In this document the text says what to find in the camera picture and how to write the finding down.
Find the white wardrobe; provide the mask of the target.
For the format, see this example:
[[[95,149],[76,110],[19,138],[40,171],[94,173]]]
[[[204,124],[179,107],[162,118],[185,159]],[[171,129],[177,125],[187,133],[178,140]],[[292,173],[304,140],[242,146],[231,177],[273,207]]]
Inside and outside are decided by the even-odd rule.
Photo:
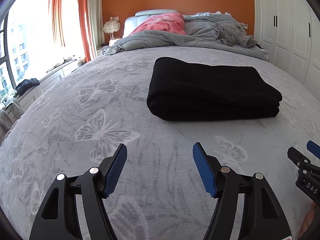
[[[319,98],[319,19],[306,0],[254,0],[254,37],[268,60]]]

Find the black pants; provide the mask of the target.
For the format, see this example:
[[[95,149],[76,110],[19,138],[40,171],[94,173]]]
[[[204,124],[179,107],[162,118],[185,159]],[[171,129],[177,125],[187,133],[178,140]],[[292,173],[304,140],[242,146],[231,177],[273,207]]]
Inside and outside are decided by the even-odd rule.
[[[146,104],[166,121],[274,118],[283,96],[251,66],[155,61]]]

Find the pink pillow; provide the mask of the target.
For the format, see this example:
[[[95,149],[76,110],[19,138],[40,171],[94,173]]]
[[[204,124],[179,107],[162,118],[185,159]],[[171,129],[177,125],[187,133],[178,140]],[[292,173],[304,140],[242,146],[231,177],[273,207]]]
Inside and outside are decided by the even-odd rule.
[[[137,26],[129,35],[146,31],[159,30],[170,33],[186,35],[184,31],[184,18],[179,12],[169,12],[160,15],[153,15]]]

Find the grey crumpled garment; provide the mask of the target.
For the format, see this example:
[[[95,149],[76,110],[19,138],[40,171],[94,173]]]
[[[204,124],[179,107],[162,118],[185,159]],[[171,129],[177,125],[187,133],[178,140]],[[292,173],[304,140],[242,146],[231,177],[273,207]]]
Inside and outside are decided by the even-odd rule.
[[[248,35],[238,22],[217,22],[215,30],[217,31],[216,39],[219,40],[221,44],[230,47],[240,45],[243,48],[251,48],[257,44],[253,36]]]

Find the white nightstand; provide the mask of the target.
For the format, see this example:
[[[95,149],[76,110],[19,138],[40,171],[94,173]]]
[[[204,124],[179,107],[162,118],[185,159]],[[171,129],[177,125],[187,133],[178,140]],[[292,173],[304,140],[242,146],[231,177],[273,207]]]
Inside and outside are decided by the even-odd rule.
[[[101,46],[99,46],[99,47],[97,48],[97,55],[98,55],[98,56],[105,55],[106,52],[108,51],[109,47],[110,47],[110,46],[109,46],[108,44],[103,43]]]

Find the white window seat cabinet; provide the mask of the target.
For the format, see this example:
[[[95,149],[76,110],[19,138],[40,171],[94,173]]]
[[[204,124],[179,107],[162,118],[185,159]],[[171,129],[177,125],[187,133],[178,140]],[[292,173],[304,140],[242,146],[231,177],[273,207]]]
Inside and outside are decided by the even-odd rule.
[[[22,96],[18,94],[5,100],[8,104],[1,106],[1,143],[9,134],[12,126],[25,113],[25,111],[48,89],[57,84],[67,75],[76,71],[83,61],[71,59],[54,68],[40,80],[38,86],[28,89]]]

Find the grey butterfly bedspread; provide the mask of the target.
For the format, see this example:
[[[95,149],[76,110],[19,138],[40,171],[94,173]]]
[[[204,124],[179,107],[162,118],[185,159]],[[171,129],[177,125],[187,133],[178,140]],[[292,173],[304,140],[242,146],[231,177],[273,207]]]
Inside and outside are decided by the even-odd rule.
[[[167,122],[146,99],[160,57],[190,63],[252,66],[283,95],[275,118],[222,122]],[[114,154],[128,155],[117,187],[105,201],[119,239],[202,239],[216,200],[204,189],[192,156],[205,151],[235,172],[262,173],[278,198],[292,236],[311,200],[298,187],[289,147],[319,161],[306,143],[319,142],[319,101],[269,62],[207,48],[161,47],[100,56],[42,94],[1,145],[1,208],[28,239],[58,174],[78,176]]]

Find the orange curtain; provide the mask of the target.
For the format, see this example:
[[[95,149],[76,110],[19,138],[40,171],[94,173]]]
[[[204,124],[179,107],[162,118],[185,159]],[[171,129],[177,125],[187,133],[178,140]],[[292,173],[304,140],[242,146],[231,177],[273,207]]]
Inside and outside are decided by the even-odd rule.
[[[93,46],[91,42],[91,32],[89,29],[88,0],[78,0],[78,5],[80,31],[85,53],[85,62],[89,62],[93,59]]]

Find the light blue headboard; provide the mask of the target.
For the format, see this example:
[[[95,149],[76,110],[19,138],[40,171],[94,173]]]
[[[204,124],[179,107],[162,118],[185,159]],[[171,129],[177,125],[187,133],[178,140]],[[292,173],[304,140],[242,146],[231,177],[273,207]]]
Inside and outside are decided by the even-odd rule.
[[[166,13],[176,12],[176,10],[170,9],[153,9],[153,10],[144,10],[139,11],[135,14],[135,16],[131,16],[127,18],[124,22],[124,33],[123,38],[129,36],[133,30],[147,20],[151,16],[161,15]]]

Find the white feather lamp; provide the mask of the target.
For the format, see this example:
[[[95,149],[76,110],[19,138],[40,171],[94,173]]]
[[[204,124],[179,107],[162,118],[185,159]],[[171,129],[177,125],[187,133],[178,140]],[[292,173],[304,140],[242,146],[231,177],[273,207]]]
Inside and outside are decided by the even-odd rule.
[[[103,26],[103,32],[110,35],[110,40],[114,40],[115,37],[113,33],[120,30],[119,17],[110,17],[110,20],[105,22]]]

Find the navy folded garment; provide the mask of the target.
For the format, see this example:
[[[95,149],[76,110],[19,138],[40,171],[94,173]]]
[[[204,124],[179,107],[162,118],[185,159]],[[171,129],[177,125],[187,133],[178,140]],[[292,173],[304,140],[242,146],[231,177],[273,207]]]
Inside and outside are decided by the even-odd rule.
[[[39,85],[40,82],[37,78],[24,79],[16,86],[15,90],[19,96],[22,96],[27,90]]]

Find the grey duvet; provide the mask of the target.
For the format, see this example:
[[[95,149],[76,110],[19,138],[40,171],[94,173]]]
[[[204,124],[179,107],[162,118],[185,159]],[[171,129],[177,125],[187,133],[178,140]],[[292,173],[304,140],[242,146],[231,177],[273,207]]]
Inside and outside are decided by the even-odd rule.
[[[234,45],[230,47],[221,44],[220,41],[216,39],[217,31],[215,28],[217,22],[237,22],[237,20],[229,14],[205,13],[184,16],[183,18],[184,31],[187,33],[186,35],[159,30],[141,31],[119,39],[114,43],[114,45],[109,47],[105,55],[114,55],[123,51],[144,48],[180,46],[217,49],[254,57],[264,61],[269,60],[268,51],[261,48],[258,44],[251,48],[243,48],[240,45]]]

